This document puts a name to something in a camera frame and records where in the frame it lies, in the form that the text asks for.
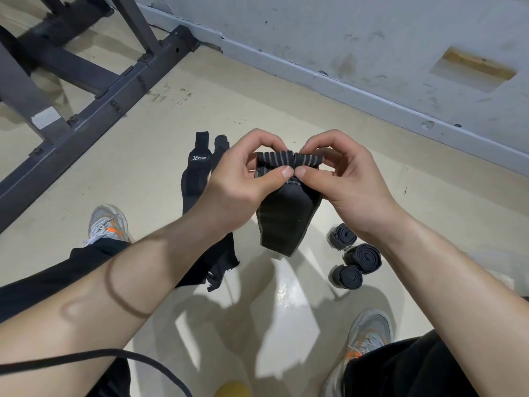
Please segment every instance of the yellow ball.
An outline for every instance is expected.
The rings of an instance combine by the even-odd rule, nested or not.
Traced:
[[[244,383],[227,382],[218,388],[215,397],[252,397],[252,393]]]

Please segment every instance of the right hand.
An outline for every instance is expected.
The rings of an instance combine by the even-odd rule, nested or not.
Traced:
[[[397,204],[373,156],[343,132],[330,130],[307,140],[300,153],[321,154],[334,172],[296,168],[304,184],[321,192],[361,239],[380,245],[407,214]]]

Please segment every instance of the sneaker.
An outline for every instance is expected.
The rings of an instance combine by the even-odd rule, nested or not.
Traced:
[[[125,215],[117,207],[101,205],[96,207],[88,227],[89,240],[83,243],[88,246],[102,238],[130,242],[129,227]]]
[[[343,396],[343,374],[350,360],[393,342],[393,329],[388,316],[379,309],[367,309],[354,320],[349,331],[344,359],[331,372],[320,397]]]

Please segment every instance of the wooden board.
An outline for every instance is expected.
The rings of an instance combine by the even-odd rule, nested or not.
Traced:
[[[516,71],[508,66],[467,53],[455,47],[450,47],[446,50],[443,59],[506,81],[516,75]]]

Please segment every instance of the beige floor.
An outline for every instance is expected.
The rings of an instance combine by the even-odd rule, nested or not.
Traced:
[[[0,24],[17,34],[39,21],[35,0],[0,1]],[[115,72],[141,54],[118,14],[99,22],[70,49]],[[34,75],[64,116],[91,95]],[[180,177],[195,132],[235,142],[254,127],[298,150],[339,128],[374,154],[395,198],[464,251],[494,246],[529,256],[529,179],[342,105],[311,90],[200,47],[162,79],[20,218],[0,234],[0,285],[65,259],[87,236],[100,203],[119,206],[135,239],[182,211]],[[0,106],[0,178],[39,139]],[[325,233],[340,222],[326,201],[299,251],[281,258],[259,245],[255,218],[235,233],[241,265],[222,287],[180,288],[129,345],[168,365],[197,396],[242,380],[255,396],[316,396],[339,358],[351,322],[366,307],[391,317],[398,339],[423,334],[428,320],[384,263],[354,292],[327,275],[340,255]],[[180,395],[154,370],[135,366],[134,396]]]

